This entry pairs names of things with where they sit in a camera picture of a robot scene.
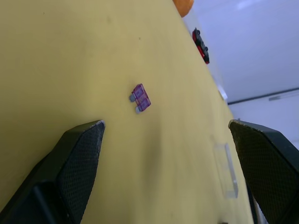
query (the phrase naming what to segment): transparent acrylic piece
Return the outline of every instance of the transparent acrylic piece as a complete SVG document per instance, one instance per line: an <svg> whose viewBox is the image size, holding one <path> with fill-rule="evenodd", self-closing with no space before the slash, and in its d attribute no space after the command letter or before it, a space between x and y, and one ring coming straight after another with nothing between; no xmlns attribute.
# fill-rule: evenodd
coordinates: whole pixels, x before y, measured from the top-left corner
<svg viewBox="0 0 299 224"><path fill-rule="evenodd" d="M224 197L237 198L239 189L228 143L216 144L214 157Z"/></svg>

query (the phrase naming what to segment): red toy car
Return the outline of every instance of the red toy car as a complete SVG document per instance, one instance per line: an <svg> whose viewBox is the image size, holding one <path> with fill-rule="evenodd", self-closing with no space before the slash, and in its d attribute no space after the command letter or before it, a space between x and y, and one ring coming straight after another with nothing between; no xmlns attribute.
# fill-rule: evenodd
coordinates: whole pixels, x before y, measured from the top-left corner
<svg viewBox="0 0 299 224"><path fill-rule="evenodd" d="M200 31L195 28L195 30L192 33L192 38L202 56L206 64L210 63L210 58L209 58L209 53L208 53L208 48L205 46L201 36L200 36Z"/></svg>
<svg viewBox="0 0 299 224"><path fill-rule="evenodd" d="M135 87L129 99L132 103L134 101L137 103L136 113L145 111L145 109L151 105L148 94L146 93L142 84L138 84Z"/></svg>

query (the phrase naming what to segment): yellow table surface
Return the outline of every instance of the yellow table surface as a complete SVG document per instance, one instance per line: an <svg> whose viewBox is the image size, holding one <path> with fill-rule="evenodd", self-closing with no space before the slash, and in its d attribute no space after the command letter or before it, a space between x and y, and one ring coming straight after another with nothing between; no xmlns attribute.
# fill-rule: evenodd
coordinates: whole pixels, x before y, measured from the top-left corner
<svg viewBox="0 0 299 224"><path fill-rule="evenodd" d="M83 224L252 223L232 115L171 0L3 0L0 29L0 209L64 131L104 119ZM139 115L138 83L152 102Z"/></svg>

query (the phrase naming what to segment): purple fuse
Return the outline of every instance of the purple fuse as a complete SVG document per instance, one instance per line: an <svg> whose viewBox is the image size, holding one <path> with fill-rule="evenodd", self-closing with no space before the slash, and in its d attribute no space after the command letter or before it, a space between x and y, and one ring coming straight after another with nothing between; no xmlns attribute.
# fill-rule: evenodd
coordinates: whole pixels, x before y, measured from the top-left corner
<svg viewBox="0 0 299 224"><path fill-rule="evenodd" d="M150 99L146 94L146 91L142 84L138 84L135 89L133 90L131 96L129 97L131 102L136 102L136 113L140 113L145 111L146 108L150 106Z"/></svg>

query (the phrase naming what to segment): orange object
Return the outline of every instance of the orange object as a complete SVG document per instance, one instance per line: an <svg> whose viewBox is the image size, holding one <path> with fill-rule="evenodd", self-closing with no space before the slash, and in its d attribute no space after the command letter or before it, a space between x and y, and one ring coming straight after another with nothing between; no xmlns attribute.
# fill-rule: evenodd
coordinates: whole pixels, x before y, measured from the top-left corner
<svg viewBox="0 0 299 224"><path fill-rule="evenodd" d="M173 0L173 3L175 4L181 17L184 17L192 8L194 0Z"/></svg>

